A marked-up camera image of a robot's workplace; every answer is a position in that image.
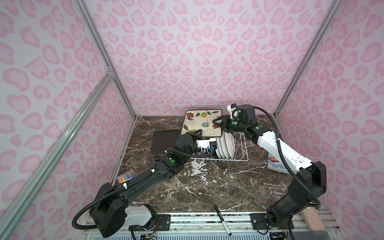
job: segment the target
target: white wire dish rack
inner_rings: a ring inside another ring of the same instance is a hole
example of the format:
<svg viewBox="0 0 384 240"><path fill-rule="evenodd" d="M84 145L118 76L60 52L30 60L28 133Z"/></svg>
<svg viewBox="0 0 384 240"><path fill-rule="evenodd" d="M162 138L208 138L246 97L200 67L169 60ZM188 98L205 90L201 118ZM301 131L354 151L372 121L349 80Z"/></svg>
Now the white wire dish rack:
<svg viewBox="0 0 384 240"><path fill-rule="evenodd" d="M208 110L208 109L221 109L223 115L229 114L226 106L196 106L196 110ZM193 159L199 160L218 160L218 161L236 161L236 162L247 162L248 158L248 149L247 143L244 136L244 133L235 133L233 135L235 139L235 156L231 159L226 158L215 158L215 157L193 157Z"/></svg>

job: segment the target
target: stack of white plates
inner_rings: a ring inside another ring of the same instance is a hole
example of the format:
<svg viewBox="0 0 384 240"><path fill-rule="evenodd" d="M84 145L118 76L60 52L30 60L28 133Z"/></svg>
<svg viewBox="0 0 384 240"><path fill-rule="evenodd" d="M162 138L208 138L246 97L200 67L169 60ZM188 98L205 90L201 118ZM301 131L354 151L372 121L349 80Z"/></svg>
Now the stack of white plates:
<svg viewBox="0 0 384 240"><path fill-rule="evenodd" d="M223 131L223 135L216 138L216 143L216 154L219 158L233 159L235 157L235 139L231 133Z"/></svg>

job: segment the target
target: marker pen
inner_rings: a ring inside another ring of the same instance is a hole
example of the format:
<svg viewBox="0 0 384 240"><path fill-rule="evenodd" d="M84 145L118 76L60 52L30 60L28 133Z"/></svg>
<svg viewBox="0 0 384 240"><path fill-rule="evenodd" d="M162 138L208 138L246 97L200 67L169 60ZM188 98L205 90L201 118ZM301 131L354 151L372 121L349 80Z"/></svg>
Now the marker pen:
<svg viewBox="0 0 384 240"><path fill-rule="evenodd" d="M221 213L220 213L220 211L219 211L217 205L214 205L214 208L215 208L215 210L216 210L216 212L217 212L217 215L219 216L220 221L221 221L221 223L223 224L223 226L224 226L226 232L228 233L229 236L232 236L231 230L229 230L227 224L225 223L224 218L223 218L223 216L221 215Z"/></svg>

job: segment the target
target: pink heart-patterned wallpaper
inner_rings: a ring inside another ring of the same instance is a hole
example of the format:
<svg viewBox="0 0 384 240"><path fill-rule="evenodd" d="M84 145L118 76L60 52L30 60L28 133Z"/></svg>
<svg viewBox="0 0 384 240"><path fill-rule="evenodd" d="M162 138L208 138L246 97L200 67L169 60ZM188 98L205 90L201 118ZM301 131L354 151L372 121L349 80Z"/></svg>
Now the pink heart-patterned wallpaper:
<svg viewBox="0 0 384 240"><path fill-rule="evenodd" d="M72 218L109 181L132 119L114 83L36 196L10 240L79 239ZM89 213L78 220L85 224Z"/></svg>
<svg viewBox="0 0 384 240"><path fill-rule="evenodd" d="M384 236L383 12L346 1L278 116L291 146L327 166L321 202L346 240Z"/></svg>
<svg viewBox="0 0 384 240"><path fill-rule="evenodd" d="M85 0L136 114L273 112L331 0Z"/></svg>
<svg viewBox="0 0 384 240"><path fill-rule="evenodd" d="M0 217L106 69L71 0L0 7Z"/></svg>

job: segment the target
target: brown marble surface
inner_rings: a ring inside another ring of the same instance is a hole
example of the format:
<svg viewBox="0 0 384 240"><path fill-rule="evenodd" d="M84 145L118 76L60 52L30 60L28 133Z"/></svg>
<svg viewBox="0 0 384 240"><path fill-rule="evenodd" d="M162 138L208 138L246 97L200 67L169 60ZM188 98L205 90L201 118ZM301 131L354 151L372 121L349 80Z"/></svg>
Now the brown marble surface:
<svg viewBox="0 0 384 240"><path fill-rule="evenodd" d="M183 117L139 117L136 121L119 175L133 169L139 174L160 156L150 154L152 134L181 129ZM269 125L265 116L259 123ZM157 212L204 212L221 210L263 211L286 193L292 177L266 168L267 151L247 141L248 162L191 159L169 181L144 193L133 205L148 203Z"/></svg>

